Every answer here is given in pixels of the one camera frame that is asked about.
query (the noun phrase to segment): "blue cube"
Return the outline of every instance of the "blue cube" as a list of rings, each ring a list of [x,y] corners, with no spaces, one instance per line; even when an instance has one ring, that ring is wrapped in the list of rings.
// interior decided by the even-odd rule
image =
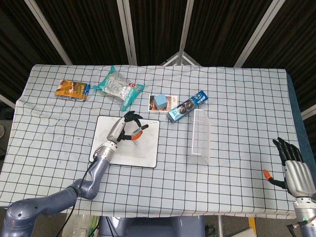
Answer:
[[[156,95],[154,97],[154,102],[158,110],[167,107],[168,101],[164,94]]]

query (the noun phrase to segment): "table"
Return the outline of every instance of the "table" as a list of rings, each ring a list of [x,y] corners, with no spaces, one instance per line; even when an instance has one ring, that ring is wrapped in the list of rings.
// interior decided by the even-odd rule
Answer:
[[[279,69],[192,66],[116,66],[134,83],[145,83],[130,110],[160,121],[157,166],[111,165],[93,201],[79,199],[75,213],[117,217],[226,214],[294,218],[294,198],[264,179],[267,169],[283,179],[272,139],[298,146],[287,75]],[[91,90],[87,101],[57,99],[59,80],[103,80],[110,66],[35,65],[16,103],[7,155],[0,174],[0,205],[44,197],[81,178],[87,169],[99,115],[123,116],[119,101]],[[193,114],[171,123],[148,112],[150,94],[185,101],[199,90],[209,100],[199,108],[211,123],[209,165],[186,164]],[[302,122],[299,135],[306,140]],[[308,153],[308,146],[303,148]]]

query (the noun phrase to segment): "blue box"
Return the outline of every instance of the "blue box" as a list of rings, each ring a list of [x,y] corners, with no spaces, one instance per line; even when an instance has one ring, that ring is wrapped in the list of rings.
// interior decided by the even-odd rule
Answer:
[[[154,103],[158,110],[163,109],[168,105],[167,98],[164,94],[156,95],[154,97]]]
[[[199,93],[192,96],[181,105],[170,110],[167,113],[167,117],[171,120],[171,122],[178,121],[184,115],[188,114],[191,110],[195,109],[196,107],[207,101],[207,99],[207,95],[204,93],[204,91],[201,90]]]

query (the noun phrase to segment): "transparent plastic package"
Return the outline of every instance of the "transparent plastic package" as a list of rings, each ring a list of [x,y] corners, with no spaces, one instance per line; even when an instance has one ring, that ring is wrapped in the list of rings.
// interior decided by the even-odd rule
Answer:
[[[62,237],[88,237],[96,227],[98,219],[97,216],[74,214],[64,227]]]
[[[195,109],[192,122],[192,143],[187,162],[193,164],[208,164],[209,119],[207,112]]]
[[[115,70],[114,66],[111,66],[111,70],[104,78],[104,80],[98,85],[94,85],[92,88],[101,90],[101,93],[113,96],[121,100],[121,111],[125,111],[134,99],[143,91],[145,84],[134,84],[123,79],[122,75]]]

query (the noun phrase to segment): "metal beam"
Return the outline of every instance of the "metal beam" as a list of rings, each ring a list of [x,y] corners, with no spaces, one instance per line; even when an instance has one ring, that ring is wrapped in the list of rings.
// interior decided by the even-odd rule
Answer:
[[[251,38],[249,39],[247,45],[243,49],[241,55],[237,59],[234,68],[241,68],[245,61],[247,60],[248,56],[257,45],[259,40],[261,39],[262,35],[271,24],[272,20],[276,16],[277,12],[282,7],[285,0],[273,0],[270,4],[269,8],[267,9],[266,13],[262,17],[260,23],[258,24],[257,28],[253,32]]]
[[[0,94],[0,100],[15,110],[15,104]]]
[[[303,112],[301,112],[301,115],[303,120],[306,120],[309,117],[316,115],[316,105],[313,105],[308,109],[304,110]]]
[[[165,63],[162,63],[161,66],[164,66],[164,67],[168,66],[170,63],[172,63],[174,60],[176,60],[178,58],[178,56],[179,56],[178,53],[174,54],[169,59],[167,59]]]
[[[187,42],[188,31],[189,31],[190,20],[191,20],[192,9],[193,9],[193,3],[194,3],[194,0],[187,0],[186,14],[184,16],[181,41],[180,41],[178,65],[182,64],[183,52],[184,52],[184,48],[185,48],[186,42]]]
[[[66,65],[72,65],[70,58],[68,57],[67,53],[65,52],[63,46],[59,42],[57,36],[55,35],[53,29],[51,28],[50,24],[46,20],[45,16],[43,15],[42,11],[40,10],[39,6],[35,2],[35,0],[24,0],[26,5],[29,7],[37,21],[39,22],[40,26],[44,30],[45,34],[59,53],[60,57],[64,60]]]
[[[196,60],[194,60],[190,55],[188,55],[186,52],[183,52],[183,59],[186,60],[188,63],[190,63],[192,66],[201,66],[200,63],[198,63]]]
[[[218,215],[218,237],[224,237],[222,216]]]
[[[132,18],[128,0],[117,0],[120,24],[122,27],[129,65],[137,65]]]

